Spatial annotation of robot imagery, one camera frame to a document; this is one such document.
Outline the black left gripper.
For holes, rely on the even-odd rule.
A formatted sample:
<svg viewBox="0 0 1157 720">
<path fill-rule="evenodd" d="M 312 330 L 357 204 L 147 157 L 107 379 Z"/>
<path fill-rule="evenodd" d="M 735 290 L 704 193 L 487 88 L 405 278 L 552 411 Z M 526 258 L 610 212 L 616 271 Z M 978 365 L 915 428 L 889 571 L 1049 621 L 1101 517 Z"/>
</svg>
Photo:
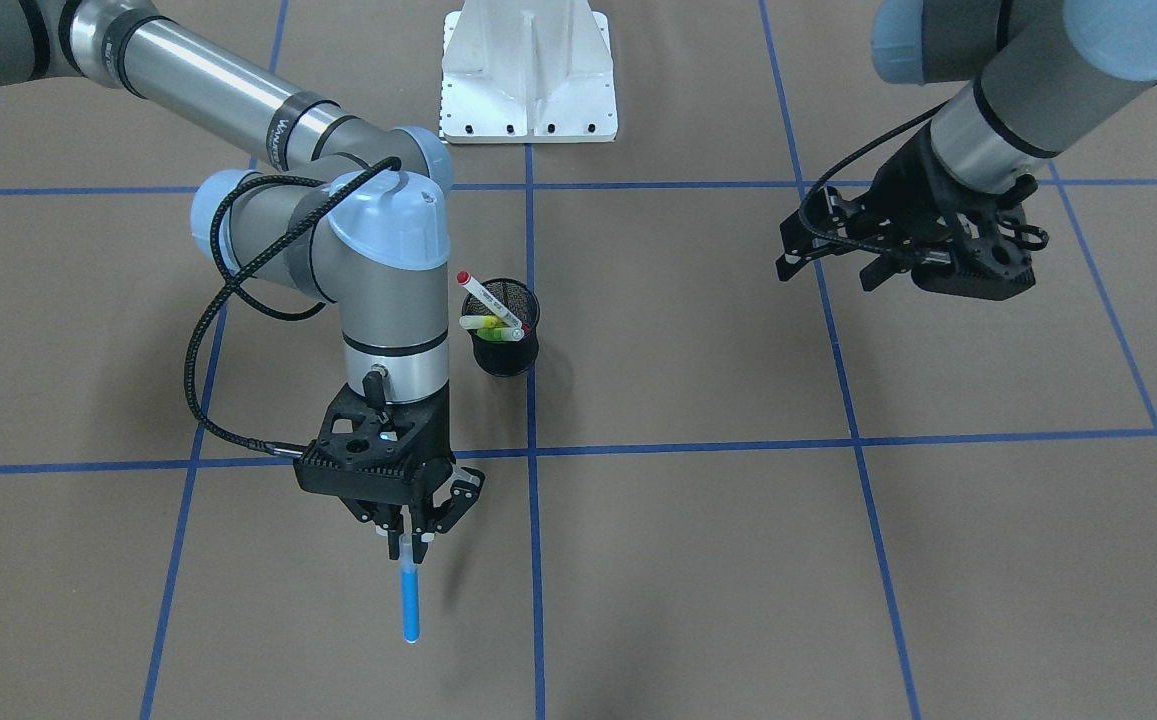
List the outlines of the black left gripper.
<svg viewBox="0 0 1157 720">
<path fill-rule="evenodd" d="M 908 275 L 920 291 L 1004 301 L 1036 286 L 1039 228 L 1020 203 L 1038 184 L 1027 176 L 1003 194 L 963 186 L 939 164 L 921 128 L 885 161 L 871 186 L 846 200 L 837 190 L 808 194 L 782 225 L 776 277 L 788 282 L 811 260 L 853 250 L 876 258 L 860 270 L 863 292 Z M 843 243 L 824 238 L 824 234 Z"/>
</svg>

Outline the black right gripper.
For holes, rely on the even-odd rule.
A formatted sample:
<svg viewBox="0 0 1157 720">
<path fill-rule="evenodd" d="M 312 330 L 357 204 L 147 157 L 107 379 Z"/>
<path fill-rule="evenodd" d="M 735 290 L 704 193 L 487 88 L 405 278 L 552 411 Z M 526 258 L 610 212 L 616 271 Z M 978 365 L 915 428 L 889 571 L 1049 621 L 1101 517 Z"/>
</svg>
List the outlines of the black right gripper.
<svg viewBox="0 0 1157 720">
<path fill-rule="evenodd" d="M 344 385 L 327 405 L 318 436 L 294 460 L 294 471 L 305 492 L 346 498 L 351 515 L 373 524 L 379 536 L 400 536 L 400 505 L 427 504 L 449 479 L 450 497 L 428 514 L 418 534 L 428 544 L 450 532 L 482 492 L 481 470 L 454 464 L 449 387 L 379 411 Z"/>
</svg>

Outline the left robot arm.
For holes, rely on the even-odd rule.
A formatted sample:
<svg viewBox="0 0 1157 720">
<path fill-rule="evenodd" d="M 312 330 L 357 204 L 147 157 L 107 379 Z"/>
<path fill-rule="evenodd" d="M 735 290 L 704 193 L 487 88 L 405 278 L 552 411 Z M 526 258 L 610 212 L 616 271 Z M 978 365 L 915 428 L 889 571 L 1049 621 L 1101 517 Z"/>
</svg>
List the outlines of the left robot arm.
<svg viewBox="0 0 1157 720">
<path fill-rule="evenodd" d="M 902 274 L 966 299 L 1030 291 L 1049 242 L 1023 210 L 1036 172 L 1157 86 L 1157 1 L 884 1 L 870 47 L 890 85 L 959 91 L 902 123 L 856 199 L 821 174 L 780 225 L 778 278 L 867 252 L 863 291 Z"/>
</svg>

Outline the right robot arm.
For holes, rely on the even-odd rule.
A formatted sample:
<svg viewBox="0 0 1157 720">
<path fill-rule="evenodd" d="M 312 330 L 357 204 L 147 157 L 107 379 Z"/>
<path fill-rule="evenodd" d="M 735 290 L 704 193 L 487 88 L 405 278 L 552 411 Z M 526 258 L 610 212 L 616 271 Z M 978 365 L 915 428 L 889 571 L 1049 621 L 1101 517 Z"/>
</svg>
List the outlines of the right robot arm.
<svg viewBox="0 0 1157 720">
<path fill-rule="evenodd" d="M 474 505 L 481 471 L 450 445 L 447 194 L 454 161 L 421 127 L 373 127 L 159 13 L 150 1 L 0 1 L 0 87 L 84 78 L 180 115 L 266 161 L 198 188 L 190 227 L 222 279 L 184 360 L 190 413 L 212 436 L 289 457 L 299 486 L 340 498 L 389 543 L 423 559 Z M 208 418 L 198 357 L 223 306 L 253 278 L 339 311 L 345 383 L 305 443 L 241 436 Z"/>
</svg>

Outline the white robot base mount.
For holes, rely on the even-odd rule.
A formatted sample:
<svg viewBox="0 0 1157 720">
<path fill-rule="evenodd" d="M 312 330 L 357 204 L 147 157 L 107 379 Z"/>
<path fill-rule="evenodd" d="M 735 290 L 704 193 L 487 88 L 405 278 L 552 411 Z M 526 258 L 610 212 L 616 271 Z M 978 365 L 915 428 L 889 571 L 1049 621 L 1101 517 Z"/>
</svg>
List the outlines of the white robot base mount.
<svg viewBox="0 0 1157 720">
<path fill-rule="evenodd" d="M 467 1 L 445 14 L 439 133 L 450 144 L 611 144 L 610 23 L 587 1 Z"/>
</svg>

